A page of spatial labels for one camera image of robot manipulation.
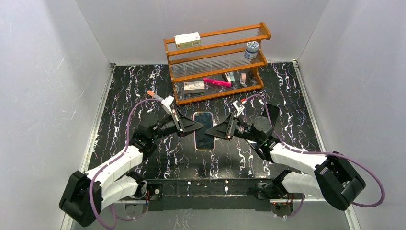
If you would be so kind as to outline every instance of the jar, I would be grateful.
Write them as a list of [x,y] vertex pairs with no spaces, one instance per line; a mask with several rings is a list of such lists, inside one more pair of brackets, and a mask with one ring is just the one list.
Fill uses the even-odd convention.
[[257,57],[259,50],[259,43],[257,41],[247,42],[245,46],[244,57],[248,59],[254,59]]

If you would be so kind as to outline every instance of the pink highlighter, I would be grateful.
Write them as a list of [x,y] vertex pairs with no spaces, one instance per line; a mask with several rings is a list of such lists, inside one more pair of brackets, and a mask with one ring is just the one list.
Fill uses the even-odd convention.
[[203,81],[214,84],[214,85],[223,85],[223,86],[231,87],[231,83],[229,83],[227,81],[213,80],[213,79],[208,79],[208,78],[203,78]]

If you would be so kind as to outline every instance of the white box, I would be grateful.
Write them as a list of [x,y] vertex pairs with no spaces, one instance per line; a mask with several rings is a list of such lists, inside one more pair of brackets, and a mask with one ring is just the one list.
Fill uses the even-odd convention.
[[190,34],[182,34],[175,36],[175,44],[177,49],[198,46],[201,44],[200,35],[198,32]]
[[185,93],[202,93],[206,91],[204,81],[184,82]]

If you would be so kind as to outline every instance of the wooden rack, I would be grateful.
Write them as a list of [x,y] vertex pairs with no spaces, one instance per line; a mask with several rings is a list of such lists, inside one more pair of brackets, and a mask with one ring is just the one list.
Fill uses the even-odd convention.
[[[202,45],[179,50],[176,49],[174,38],[164,39],[169,72],[177,105],[262,89],[264,87],[258,73],[258,67],[267,64],[260,47],[261,40],[269,40],[271,38],[271,33],[265,23],[202,33],[200,34],[200,38]],[[244,57],[245,43],[250,41],[259,42],[259,51],[255,59],[247,59]],[[227,46],[232,46],[233,49],[224,50]],[[216,50],[221,47],[223,50],[219,52],[173,59],[174,56],[177,55],[185,55],[210,49]],[[210,85],[209,88],[211,88],[211,90],[205,93],[185,95],[182,92],[183,81],[201,81],[203,77],[209,76],[210,78],[220,80],[222,79],[222,73],[239,70],[246,72],[247,69],[250,70],[250,73],[248,72],[248,81],[245,86],[239,84],[239,75],[234,73],[235,83],[232,87],[227,88]]]

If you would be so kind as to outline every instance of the small bottle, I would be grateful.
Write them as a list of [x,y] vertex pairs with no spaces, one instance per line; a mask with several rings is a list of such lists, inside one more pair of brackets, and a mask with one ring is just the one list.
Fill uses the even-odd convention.
[[245,85],[245,77],[246,77],[245,73],[241,73],[241,77],[240,77],[240,84],[241,85]]

